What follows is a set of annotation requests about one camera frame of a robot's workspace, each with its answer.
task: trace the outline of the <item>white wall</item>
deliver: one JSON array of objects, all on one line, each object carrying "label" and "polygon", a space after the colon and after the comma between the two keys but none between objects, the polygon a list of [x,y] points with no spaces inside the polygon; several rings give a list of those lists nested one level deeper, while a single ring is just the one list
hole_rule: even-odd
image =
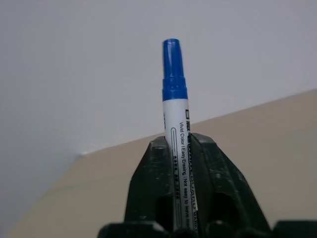
[{"label": "white wall", "polygon": [[162,132],[166,38],[181,41],[192,122],[316,88],[316,7],[2,0],[0,233],[80,154]]}]

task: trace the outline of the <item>beige wall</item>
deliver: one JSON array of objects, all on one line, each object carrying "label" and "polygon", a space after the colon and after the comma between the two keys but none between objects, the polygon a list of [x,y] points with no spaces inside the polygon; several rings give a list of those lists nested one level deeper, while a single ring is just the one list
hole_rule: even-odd
[{"label": "beige wall", "polygon": [[[314,90],[192,125],[242,171],[271,225],[317,219],[316,105]],[[131,176],[156,137],[79,158],[7,237],[96,237],[122,221]]]}]

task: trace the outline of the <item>blue marker cap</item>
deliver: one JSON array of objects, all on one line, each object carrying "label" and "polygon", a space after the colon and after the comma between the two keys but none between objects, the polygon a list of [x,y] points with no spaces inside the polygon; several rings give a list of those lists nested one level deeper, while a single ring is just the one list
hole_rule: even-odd
[{"label": "blue marker cap", "polygon": [[179,40],[163,42],[163,101],[188,99]]}]

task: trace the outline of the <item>blue cap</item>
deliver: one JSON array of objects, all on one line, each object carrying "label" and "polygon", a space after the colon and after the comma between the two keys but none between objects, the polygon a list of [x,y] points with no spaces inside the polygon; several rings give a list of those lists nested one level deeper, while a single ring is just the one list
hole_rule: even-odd
[{"label": "blue cap", "polygon": [[163,101],[188,99],[179,40],[163,42]]}]

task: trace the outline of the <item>marker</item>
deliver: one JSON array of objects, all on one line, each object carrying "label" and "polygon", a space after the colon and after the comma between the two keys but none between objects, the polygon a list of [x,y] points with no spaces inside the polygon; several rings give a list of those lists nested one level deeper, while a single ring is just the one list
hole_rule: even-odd
[{"label": "marker", "polygon": [[165,139],[173,164],[174,229],[197,231],[197,203],[192,172],[188,97],[180,44],[163,42],[163,112]]}]

